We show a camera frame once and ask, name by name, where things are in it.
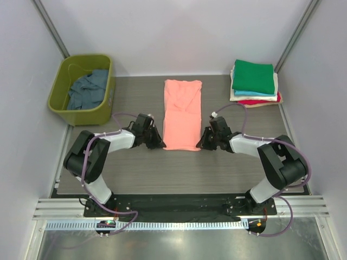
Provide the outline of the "green folded t shirt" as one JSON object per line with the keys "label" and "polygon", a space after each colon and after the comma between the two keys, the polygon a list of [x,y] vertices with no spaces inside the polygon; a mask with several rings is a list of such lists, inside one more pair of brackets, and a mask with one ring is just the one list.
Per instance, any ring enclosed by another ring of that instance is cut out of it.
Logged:
{"label": "green folded t shirt", "polygon": [[272,64],[236,60],[233,69],[233,89],[273,95],[275,93]]}

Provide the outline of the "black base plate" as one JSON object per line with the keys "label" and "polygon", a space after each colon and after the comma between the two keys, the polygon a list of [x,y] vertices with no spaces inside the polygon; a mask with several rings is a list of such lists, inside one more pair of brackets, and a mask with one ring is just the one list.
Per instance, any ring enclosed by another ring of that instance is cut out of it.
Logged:
{"label": "black base plate", "polygon": [[275,216],[274,199],[256,206],[241,193],[215,194],[118,194],[105,205],[114,214],[105,211],[96,202],[87,199],[84,217],[118,217],[129,222],[137,211],[136,222],[146,223],[212,223],[235,222],[239,217]]}

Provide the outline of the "white folded t shirt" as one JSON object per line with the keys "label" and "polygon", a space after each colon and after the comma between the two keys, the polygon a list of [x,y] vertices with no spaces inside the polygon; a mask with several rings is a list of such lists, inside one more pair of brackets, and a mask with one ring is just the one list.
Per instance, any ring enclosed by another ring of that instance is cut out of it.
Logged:
{"label": "white folded t shirt", "polygon": [[230,101],[242,101],[242,100],[251,100],[251,101],[269,101],[269,102],[277,102],[278,95],[274,96],[236,96],[234,91],[232,90],[230,94]]}

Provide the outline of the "tan folded t shirt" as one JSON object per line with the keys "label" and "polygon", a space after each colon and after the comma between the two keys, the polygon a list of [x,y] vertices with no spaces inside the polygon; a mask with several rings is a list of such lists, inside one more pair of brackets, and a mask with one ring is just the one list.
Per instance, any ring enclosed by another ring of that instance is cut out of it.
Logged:
{"label": "tan folded t shirt", "polygon": [[280,92],[278,92],[278,100],[277,100],[277,104],[276,105],[279,105],[279,104],[282,104],[282,102],[283,102],[283,99],[282,99],[282,95],[281,95],[281,93]]}

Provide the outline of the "olive green plastic bin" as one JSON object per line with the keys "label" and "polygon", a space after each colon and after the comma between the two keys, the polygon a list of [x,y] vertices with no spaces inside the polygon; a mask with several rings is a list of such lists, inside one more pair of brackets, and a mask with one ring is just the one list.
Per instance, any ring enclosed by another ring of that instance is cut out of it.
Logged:
{"label": "olive green plastic bin", "polygon": [[[68,110],[68,92],[73,83],[95,69],[108,71],[106,89],[101,104],[92,109]],[[49,109],[71,126],[103,125],[111,117],[115,78],[113,64],[109,56],[103,54],[75,55],[64,59],[58,69],[49,98]]]}

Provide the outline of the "blue grey t shirt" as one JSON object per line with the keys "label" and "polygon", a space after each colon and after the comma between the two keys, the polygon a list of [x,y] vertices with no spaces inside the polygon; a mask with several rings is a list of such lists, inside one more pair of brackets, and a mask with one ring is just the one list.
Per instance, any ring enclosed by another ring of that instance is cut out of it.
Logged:
{"label": "blue grey t shirt", "polygon": [[104,100],[108,70],[96,69],[76,80],[68,92],[67,110],[88,110],[98,107]]}

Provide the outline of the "left aluminium frame post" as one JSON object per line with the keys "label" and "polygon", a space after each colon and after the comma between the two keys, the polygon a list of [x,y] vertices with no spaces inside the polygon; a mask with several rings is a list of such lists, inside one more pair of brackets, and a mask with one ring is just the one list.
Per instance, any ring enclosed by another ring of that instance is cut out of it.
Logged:
{"label": "left aluminium frame post", "polygon": [[42,1],[41,0],[32,0],[31,2],[32,2],[33,6],[35,7],[38,15],[42,19],[44,25],[46,26],[51,37],[53,38],[57,48],[59,49],[61,55],[63,56],[63,58],[66,59],[66,58],[70,57],[70,54],[69,54],[62,38],[60,37],[53,21],[51,20],[48,12],[46,11]]}

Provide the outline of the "red folded t shirt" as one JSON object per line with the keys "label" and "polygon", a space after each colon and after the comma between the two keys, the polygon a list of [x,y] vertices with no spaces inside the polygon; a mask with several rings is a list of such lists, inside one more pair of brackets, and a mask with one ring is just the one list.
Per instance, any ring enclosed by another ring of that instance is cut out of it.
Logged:
{"label": "red folded t shirt", "polygon": [[266,101],[266,100],[241,100],[238,101],[238,104],[244,105],[245,107],[262,107],[269,105],[276,105],[275,101]]}

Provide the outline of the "light blue folded t shirt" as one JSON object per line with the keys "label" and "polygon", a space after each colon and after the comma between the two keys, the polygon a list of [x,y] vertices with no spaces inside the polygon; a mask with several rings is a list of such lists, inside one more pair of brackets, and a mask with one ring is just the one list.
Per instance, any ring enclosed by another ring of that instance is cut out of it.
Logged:
{"label": "light blue folded t shirt", "polygon": [[265,96],[265,97],[273,97],[276,96],[277,93],[274,94],[266,94],[266,93],[259,93],[259,92],[252,92],[252,91],[245,91],[245,90],[234,90],[235,96]]}

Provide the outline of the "salmon pink t shirt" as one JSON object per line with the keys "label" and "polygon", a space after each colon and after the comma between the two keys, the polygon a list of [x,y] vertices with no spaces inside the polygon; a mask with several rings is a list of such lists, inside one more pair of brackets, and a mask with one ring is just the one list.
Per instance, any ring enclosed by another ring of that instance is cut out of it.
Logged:
{"label": "salmon pink t shirt", "polygon": [[202,82],[166,80],[164,85],[163,141],[167,151],[199,151]]}

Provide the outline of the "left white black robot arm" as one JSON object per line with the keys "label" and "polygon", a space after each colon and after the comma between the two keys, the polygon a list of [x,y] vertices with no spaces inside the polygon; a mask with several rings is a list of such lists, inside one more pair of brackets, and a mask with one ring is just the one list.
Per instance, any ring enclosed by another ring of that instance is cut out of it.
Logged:
{"label": "left white black robot arm", "polygon": [[115,214],[114,193],[102,177],[108,154],[146,145],[150,150],[166,148],[152,116],[138,114],[135,121],[115,132],[82,131],[63,161],[70,172],[96,204],[102,216]]}

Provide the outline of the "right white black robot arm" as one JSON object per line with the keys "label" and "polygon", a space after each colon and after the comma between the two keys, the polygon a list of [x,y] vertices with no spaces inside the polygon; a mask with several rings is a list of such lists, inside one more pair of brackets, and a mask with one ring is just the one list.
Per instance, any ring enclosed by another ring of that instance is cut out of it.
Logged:
{"label": "right white black robot arm", "polygon": [[265,177],[245,193],[244,206],[248,213],[261,213],[274,195],[279,195],[296,181],[310,175],[307,160],[290,138],[281,135],[274,139],[259,138],[232,132],[221,116],[212,118],[204,129],[197,148],[236,154],[260,159]]}

